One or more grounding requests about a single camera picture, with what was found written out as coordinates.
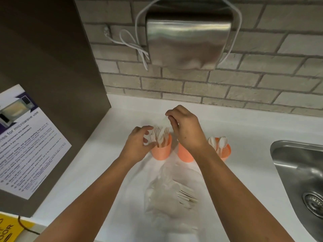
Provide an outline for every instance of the stainless steel hand dryer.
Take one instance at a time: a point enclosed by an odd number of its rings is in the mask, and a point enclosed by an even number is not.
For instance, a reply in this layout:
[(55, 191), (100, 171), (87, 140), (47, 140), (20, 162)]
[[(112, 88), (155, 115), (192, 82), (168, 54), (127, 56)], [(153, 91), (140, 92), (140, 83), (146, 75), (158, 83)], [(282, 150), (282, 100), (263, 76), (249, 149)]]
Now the stainless steel hand dryer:
[(223, 54), (233, 15), (219, 3), (161, 1), (146, 15), (153, 65), (214, 70)]

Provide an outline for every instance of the orange cup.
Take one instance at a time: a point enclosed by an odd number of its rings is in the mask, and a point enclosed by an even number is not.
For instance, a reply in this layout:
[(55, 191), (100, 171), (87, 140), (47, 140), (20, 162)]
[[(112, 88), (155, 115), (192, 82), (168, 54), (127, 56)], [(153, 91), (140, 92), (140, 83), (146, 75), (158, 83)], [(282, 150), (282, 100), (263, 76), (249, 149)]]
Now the orange cup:
[(187, 151), (186, 148), (183, 147), (183, 145), (178, 142), (178, 157), (186, 163), (192, 162), (194, 160), (193, 156), (190, 154), (190, 152)]
[(231, 147), (230, 147), (230, 145), (227, 144), (227, 146), (222, 150), (222, 157), (220, 157), (221, 160), (226, 161), (228, 159), (228, 157), (230, 156), (230, 154), (231, 154)]
[(158, 148), (157, 146), (155, 146), (151, 150), (152, 156), (156, 160), (166, 160), (168, 158), (169, 154), (171, 153), (171, 146), (172, 146), (172, 135), (169, 134), (167, 146), (163, 147), (163, 148)]

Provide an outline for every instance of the yellow sign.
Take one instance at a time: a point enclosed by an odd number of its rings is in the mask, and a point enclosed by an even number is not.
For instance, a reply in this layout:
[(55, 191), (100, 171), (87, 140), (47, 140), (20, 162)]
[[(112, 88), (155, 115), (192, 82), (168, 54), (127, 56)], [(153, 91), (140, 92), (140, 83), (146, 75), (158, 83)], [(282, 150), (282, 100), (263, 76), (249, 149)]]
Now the yellow sign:
[[(34, 223), (20, 221), (26, 228), (34, 226)], [(0, 213), (0, 242), (14, 242), (23, 229), (18, 223), (18, 218)]]

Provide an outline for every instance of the clear plastic bag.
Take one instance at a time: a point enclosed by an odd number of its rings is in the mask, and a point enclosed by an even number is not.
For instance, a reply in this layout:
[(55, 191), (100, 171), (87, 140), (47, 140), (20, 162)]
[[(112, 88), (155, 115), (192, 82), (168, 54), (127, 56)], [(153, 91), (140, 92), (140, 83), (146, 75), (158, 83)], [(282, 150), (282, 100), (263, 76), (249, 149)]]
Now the clear plastic bag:
[[(145, 213), (152, 225), (161, 231), (198, 233), (201, 229), (201, 192), (205, 189), (200, 173), (190, 169), (187, 163), (169, 159), (146, 189)], [(179, 198), (186, 192), (188, 196), (184, 195), (184, 199), (192, 198), (187, 202)]]

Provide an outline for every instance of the brick wall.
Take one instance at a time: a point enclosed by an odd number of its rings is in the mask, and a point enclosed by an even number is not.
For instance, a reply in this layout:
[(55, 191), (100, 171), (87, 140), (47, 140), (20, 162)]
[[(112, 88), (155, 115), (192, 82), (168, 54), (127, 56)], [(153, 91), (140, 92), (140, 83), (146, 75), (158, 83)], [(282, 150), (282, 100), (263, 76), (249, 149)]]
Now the brick wall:
[[(136, 50), (112, 44), (103, 27), (116, 40), (122, 28), (134, 34), (148, 1), (75, 0), (107, 93), (323, 117), (323, 0), (231, 1), (243, 23), (221, 66), (146, 71)], [(145, 45), (144, 17), (140, 25)]]

